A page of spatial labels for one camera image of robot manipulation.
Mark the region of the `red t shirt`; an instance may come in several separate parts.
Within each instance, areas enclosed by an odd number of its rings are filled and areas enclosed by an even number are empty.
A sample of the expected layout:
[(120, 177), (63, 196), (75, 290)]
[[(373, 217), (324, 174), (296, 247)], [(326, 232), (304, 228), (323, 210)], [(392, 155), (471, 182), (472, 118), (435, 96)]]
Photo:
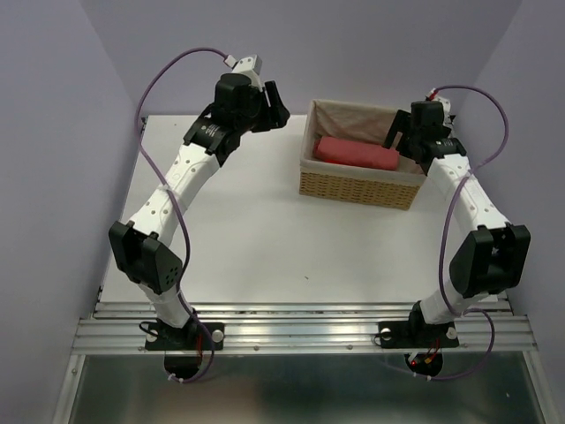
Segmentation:
[(399, 154), (378, 144), (323, 136), (314, 143), (313, 156), (324, 163), (375, 170), (396, 170)]

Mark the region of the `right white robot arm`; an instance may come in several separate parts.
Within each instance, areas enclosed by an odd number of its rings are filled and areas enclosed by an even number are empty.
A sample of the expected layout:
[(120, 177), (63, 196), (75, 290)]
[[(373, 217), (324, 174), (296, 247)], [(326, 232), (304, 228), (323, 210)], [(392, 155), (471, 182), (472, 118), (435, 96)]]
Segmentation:
[(464, 235), (453, 257), (440, 261), (440, 288), (418, 301), (407, 320), (380, 323), (375, 341), (385, 349), (456, 347), (455, 318), (517, 286), (524, 269), (530, 232), (494, 206), (452, 129), (448, 102), (428, 98), (397, 111), (385, 139), (386, 148), (413, 160), (441, 191), (449, 202), (446, 221)]

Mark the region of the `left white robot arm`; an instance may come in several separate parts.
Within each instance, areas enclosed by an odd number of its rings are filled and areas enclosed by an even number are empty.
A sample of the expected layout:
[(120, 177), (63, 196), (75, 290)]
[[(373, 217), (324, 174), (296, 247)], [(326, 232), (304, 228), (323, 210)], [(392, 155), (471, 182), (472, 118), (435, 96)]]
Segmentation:
[(170, 248), (176, 230), (186, 231), (184, 214), (206, 182), (240, 146), (246, 133), (286, 126), (290, 113), (274, 81), (256, 83), (243, 73), (226, 73), (215, 97), (183, 137), (177, 157), (145, 204), (126, 223), (114, 222), (109, 242), (117, 268), (154, 305), (157, 340), (185, 348), (205, 332), (180, 288), (188, 260)]

